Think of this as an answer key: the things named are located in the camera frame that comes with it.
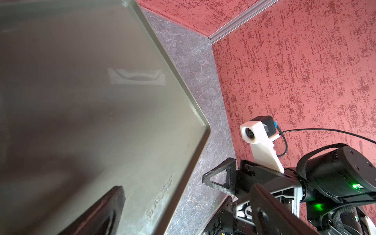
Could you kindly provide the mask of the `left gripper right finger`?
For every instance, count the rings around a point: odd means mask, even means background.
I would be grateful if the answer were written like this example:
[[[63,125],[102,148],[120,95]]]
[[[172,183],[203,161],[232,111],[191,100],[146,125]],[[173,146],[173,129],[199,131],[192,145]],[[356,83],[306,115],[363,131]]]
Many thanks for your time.
[[[251,187],[250,203],[258,235],[318,235],[262,185]]]

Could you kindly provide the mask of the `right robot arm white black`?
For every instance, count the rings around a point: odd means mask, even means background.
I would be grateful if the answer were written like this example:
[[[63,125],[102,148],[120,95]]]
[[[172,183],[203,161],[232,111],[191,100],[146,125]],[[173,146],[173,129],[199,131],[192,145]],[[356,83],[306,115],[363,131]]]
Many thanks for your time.
[[[346,144],[304,155],[280,173],[229,158],[203,176],[227,194],[206,235],[373,235],[363,206],[376,202],[376,168]]]

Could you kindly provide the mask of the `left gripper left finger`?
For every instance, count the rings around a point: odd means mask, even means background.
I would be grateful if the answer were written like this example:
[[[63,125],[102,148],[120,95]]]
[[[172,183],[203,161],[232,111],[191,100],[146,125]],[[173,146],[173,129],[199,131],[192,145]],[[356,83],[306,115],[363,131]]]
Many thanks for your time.
[[[59,234],[115,235],[125,201],[123,187],[114,186]]]

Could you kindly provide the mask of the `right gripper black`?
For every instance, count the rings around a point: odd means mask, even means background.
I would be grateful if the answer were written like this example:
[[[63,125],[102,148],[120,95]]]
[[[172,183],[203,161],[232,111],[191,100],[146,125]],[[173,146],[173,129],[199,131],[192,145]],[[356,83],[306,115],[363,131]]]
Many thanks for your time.
[[[205,227],[207,235],[255,235],[250,205],[254,184],[262,185],[295,216],[300,217],[303,187],[293,169],[279,173],[265,166],[243,160],[240,169],[234,158],[228,158],[205,173],[202,183],[227,194],[224,202],[211,216]]]

